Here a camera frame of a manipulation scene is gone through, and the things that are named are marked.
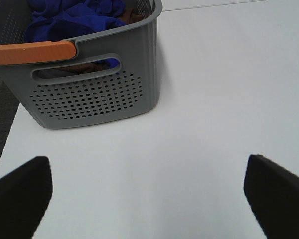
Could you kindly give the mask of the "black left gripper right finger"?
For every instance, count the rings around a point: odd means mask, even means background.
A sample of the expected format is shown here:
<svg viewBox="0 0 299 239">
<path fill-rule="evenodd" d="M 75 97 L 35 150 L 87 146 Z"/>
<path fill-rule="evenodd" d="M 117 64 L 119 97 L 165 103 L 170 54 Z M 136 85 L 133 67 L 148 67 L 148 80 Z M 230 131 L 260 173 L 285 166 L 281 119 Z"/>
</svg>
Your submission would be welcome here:
<svg viewBox="0 0 299 239">
<path fill-rule="evenodd" d="M 243 191 L 268 239 L 299 239 L 299 177 L 262 155 L 250 155 Z"/>
</svg>

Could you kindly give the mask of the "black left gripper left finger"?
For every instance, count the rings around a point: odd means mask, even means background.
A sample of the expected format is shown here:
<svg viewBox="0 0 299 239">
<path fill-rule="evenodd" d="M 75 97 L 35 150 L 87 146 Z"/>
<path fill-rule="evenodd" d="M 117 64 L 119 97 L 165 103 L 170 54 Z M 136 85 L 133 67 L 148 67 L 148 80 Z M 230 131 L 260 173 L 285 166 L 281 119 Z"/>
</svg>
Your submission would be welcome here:
<svg viewBox="0 0 299 239">
<path fill-rule="evenodd" d="M 0 239 L 30 239 L 53 193 L 48 157 L 39 156 L 0 179 Z"/>
</svg>

